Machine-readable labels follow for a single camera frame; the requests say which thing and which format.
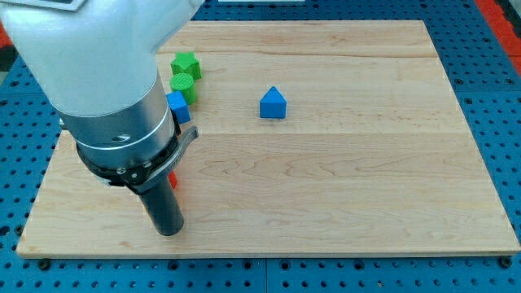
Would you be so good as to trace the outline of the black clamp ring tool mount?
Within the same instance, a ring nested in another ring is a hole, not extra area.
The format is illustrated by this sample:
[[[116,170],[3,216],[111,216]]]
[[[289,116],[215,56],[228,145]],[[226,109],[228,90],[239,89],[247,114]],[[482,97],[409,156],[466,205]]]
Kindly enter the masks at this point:
[[[77,143],[77,153],[85,166],[101,181],[106,182],[109,186],[128,187],[135,194],[141,195],[168,177],[181,161],[188,146],[198,136],[198,128],[191,126],[180,136],[173,136],[167,146],[157,155],[131,168],[122,165],[109,168],[95,163],[81,149],[80,143]]]

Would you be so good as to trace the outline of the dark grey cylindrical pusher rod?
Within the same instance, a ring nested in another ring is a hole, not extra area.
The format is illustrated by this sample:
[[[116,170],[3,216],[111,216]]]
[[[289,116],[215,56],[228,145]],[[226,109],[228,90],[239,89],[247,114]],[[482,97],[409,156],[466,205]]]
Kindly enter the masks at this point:
[[[172,236],[182,229],[184,218],[168,177],[141,193],[139,198],[159,234]]]

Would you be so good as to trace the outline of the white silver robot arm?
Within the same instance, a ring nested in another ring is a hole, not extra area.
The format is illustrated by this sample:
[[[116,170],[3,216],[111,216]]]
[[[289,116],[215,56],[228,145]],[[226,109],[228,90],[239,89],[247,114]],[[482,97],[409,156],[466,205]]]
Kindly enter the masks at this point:
[[[195,0],[1,4],[4,29],[83,163],[138,195],[162,235],[183,227],[169,174],[198,130],[180,129],[155,55],[198,9]]]

